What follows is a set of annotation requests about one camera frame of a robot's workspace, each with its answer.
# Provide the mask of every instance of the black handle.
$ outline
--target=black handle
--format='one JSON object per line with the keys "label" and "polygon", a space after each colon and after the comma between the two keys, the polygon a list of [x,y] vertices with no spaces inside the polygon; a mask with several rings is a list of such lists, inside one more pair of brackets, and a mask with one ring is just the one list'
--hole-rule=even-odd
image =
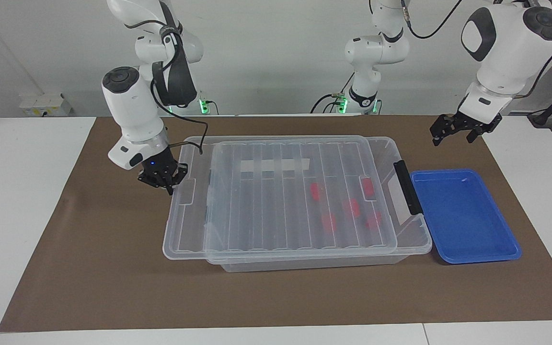
{"label": "black handle", "polygon": [[406,199],[410,214],[414,216],[415,214],[423,213],[421,201],[419,201],[419,196],[416,194],[416,190],[414,190],[414,186],[412,185],[412,179],[410,179],[410,173],[406,167],[406,162],[401,160],[393,163],[393,166],[395,167],[399,184],[402,186],[403,197]]}

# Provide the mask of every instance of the white table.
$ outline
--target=white table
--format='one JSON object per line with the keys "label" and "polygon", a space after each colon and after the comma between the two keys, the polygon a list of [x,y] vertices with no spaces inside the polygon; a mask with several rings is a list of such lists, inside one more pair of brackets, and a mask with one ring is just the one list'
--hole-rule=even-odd
{"label": "white table", "polygon": [[[0,320],[93,122],[0,118]],[[552,256],[552,133],[507,117],[484,140]],[[0,334],[0,344],[50,343],[552,344],[552,321]]]}

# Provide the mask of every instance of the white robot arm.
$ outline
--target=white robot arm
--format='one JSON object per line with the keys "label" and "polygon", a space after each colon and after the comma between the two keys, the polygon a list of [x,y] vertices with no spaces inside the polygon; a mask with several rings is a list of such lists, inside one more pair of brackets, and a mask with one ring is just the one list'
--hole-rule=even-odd
{"label": "white robot arm", "polygon": [[400,0],[373,1],[372,22],[378,35],[357,37],[346,44],[346,60],[355,69],[353,83],[346,92],[348,112],[370,113],[381,81],[375,66],[402,62],[410,51],[410,43],[403,35],[405,22]]}
{"label": "white robot arm", "polygon": [[480,7],[464,26],[461,42],[481,67],[456,114],[441,115],[431,126],[436,146],[462,130],[471,130],[467,140],[473,142],[499,124],[499,112],[552,57],[552,0]]}
{"label": "white robot arm", "polygon": [[173,158],[158,116],[157,94],[163,105],[187,105],[195,99],[188,63],[201,59],[203,46],[184,31],[164,1],[108,0],[108,6],[125,26],[145,31],[136,41],[136,53],[146,64],[115,68],[103,77],[105,101],[122,132],[108,157],[126,170],[142,164],[138,179],[172,194],[187,167]]}

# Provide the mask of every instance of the brown table surface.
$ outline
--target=brown table surface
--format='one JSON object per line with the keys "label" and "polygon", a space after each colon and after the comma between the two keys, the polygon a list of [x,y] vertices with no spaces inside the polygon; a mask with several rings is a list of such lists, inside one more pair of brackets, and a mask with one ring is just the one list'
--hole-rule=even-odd
{"label": "brown table surface", "polygon": [[[167,118],[170,138],[202,127]],[[448,265],[435,249],[399,264],[225,273],[161,251],[170,198],[117,168],[120,130],[98,118],[18,284],[0,332],[552,320],[552,259],[482,139],[434,147],[433,116],[210,118],[209,135],[394,139],[410,171],[471,168],[523,250]]]}

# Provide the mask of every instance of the blue plastic tray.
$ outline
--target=blue plastic tray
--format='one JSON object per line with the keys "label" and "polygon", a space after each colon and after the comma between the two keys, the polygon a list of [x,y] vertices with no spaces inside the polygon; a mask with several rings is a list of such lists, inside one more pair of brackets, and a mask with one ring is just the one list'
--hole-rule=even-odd
{"label": "blue plastic tray", "polygon": [[521,247],[473,170],[415,171],[414,189],[440,256],[449,264],[516,260]]}

